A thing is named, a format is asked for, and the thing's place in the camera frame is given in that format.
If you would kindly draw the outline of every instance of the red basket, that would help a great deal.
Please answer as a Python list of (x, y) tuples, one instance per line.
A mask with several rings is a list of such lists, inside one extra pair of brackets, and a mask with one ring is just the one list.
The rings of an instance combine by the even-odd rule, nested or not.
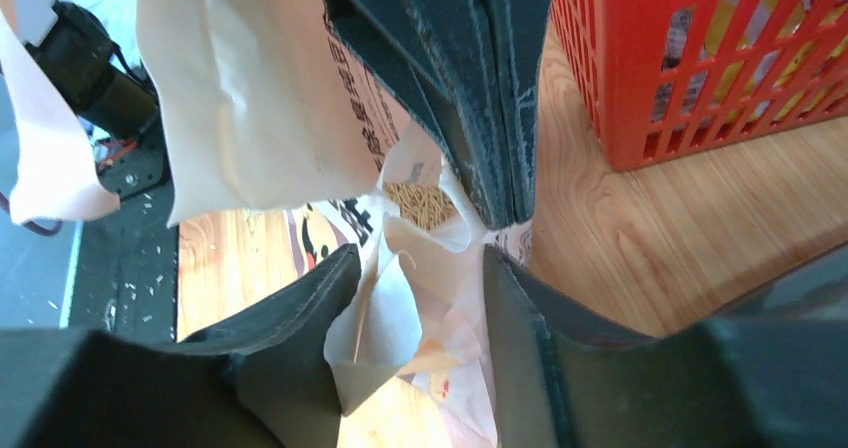
[(848, 114), (846, 2), (553, 0), (552, 17), (627, 170)]

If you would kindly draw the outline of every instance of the paper bag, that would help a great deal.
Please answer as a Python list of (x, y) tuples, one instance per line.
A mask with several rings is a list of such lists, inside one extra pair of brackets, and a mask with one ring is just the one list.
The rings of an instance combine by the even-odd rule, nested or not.
[(18, 181), (9, 196), (12, 222), (18, 224), (34, 218), (92, 220), (120, 204), (97, 178), (85, 129), (19, 39), (42, 41), (44, 20), (38, 18), (44, 10), (52, 13), (50, 2), (0, 0), (0, 64), (20, 143)]
[(171, 224), (367, 193), (409, 122), (328, 31), (322, 0), (139, 0), (137, 34), (162, 105)]
[(357, 200), (382, 206), (382, 216), (363, 245), (369, 262), (359, 291), (331, 325), (324, 354), (346, 412), (392, 376), (412, 375), (403, 377), (436, 400), (454, 426), (454, 446), (496, 446), (482, 248), (495, 243), (526, 262), (530, 225), (488, 231), (444, 162), (438, 184), (457, 216), (429, 233), (401, 218), (382, 182), (408, 173), (401, 161), (408, 145), (432, 143), (420, 136), (426, 137), (417, 126), (404, 131), (377, 189)]
[[(482, 247), (524, 258), (529, 225), (486, 230), (436, 144), (337, 39), (322, 0), (139, 0), (138, 13), (171, 222), (310, 202), (363, 260), (324, 347), (346, 412), (400, 375), (440, 403), (455, 446), (494, 446)], [(438, 184), (459, 214), (427, 233), (400, 217), (386, 182)]]

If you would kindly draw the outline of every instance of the gray floor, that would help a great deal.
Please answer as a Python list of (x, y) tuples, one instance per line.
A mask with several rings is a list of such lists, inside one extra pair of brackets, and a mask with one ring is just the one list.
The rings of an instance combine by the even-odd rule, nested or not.
[[(131, 45), (135, 0), (71, 0), (104, 19), (113, 38), (137, 59)], [(18, 141), (5, 85), (0, 83), (0, 191), (9, 194), (17, 177)], [(37, 236), (13, 225), (0, 212), (0, 328), (60, 326), (70, 309), (69, 270), (74, 270), (78, 223), (66, 223), (53, 238)]]
[[(16, 179), (18, 137), (5, 85), (0, 85), (0, 191)], [(0, 212), (0, 328), (59, 326), (76, 223), (52, 238), (13, 225)]]

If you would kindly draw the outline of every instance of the wood grain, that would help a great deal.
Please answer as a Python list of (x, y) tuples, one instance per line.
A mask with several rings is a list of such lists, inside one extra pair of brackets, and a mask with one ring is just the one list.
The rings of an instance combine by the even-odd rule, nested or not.
[[(536, 213), (536, 276), (662, 335), (848, 240), (848, 120), (614, 173), (549, 34)], [(180, 338), (298, 276), (287, 230), (280, 212), (181, 226)], [(433, 402), (397, 379), (342, 423), (341, 446), (449, 446)]]
[(614, 173), (550, 33), (540, 118), (531, 271), (645, 333), (848, 240), (848, 119)]

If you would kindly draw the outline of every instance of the crumpled paper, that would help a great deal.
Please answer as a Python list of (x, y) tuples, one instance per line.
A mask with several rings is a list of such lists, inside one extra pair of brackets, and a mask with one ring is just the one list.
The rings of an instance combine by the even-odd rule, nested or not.
[[(336, 38), (321, 0), (139, 0), (138, 11), (177, 192), (171, 222), (311, 202), (363, 260), (324, 346), (345, 412), (401, 376), (437, 401), (454, 446), (496, 446), (482, 249), (526, 256), (529, 224), (485, 228), (438, 146)], [(458, 215), (427, 233), (400, 216), (385, 182), (438, 184)], [(352, 200), (359, 213), (345, 208)]]

